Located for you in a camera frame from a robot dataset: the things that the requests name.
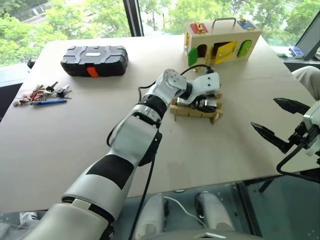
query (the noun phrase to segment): glass window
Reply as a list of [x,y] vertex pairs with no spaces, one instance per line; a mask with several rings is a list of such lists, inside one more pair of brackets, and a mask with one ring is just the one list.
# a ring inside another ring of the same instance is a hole
[[130,37],[122,0],[0,0],[0,66],[54,40]]
[[184,23],[240,17],[253,21],[271,46],[297,43],[319,0],[139,0],[144,35],[184,33]]

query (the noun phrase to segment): table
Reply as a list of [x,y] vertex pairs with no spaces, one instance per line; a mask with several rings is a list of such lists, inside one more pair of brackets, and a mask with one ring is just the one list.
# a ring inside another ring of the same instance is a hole
[[[58,81],[70,84],[66,104],[33,108],[10,106],[0,123],[0,213],[49,208],[90,164],[105,155],[106,137],[138,100],[138,86],[152,83],[165,69],[182,72],[184,37],[151,36],[50,42],[43,49],[18,96]],[[67,75],[60,61],[70,46],[122,45],[129,64],[118,77]],[[286,139],[302,120],[272,99],[311,105],[314,100],[260,37],[248,61],[214,67],[220,75],[224,115],[208,119],[166,113],[163,138],[148,192],[158,193],[276,175],[284,155],[265,141],[250,122]],[[189,72],[194,79],[200,73]],[[316,157],[299,153],[284,169],[316,168]],[[140,167],[129,197],[142,194],[149,165]]]

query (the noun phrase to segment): black case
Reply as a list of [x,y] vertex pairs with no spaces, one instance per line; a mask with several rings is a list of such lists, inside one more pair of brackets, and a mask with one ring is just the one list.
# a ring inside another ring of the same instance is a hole
[[70,76],[120,76],[126,72],[128,54],[123,46],[72,46],[61,65]]

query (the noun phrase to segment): blue pen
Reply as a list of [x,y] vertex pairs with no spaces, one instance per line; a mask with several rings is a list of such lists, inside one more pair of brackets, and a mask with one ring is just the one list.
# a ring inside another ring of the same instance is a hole
[[44,101],[33,101],[31,104],[34,106],[38,106],[38,105],[49,105],[49,104],[62,104],[66,102],[67,102],[67,99],[54,99],[54,100],[44,100]]

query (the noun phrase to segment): yellow door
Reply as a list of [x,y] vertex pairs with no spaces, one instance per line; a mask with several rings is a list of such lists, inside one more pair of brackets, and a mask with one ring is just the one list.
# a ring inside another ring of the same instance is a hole
[[216,52],[214,64],[222,63],[222,62],[228,60],[229,58],[231,58],[234,51],[235,51],[236,45],[237,45],[236,41],[231,41],[231,42],[219,47]]

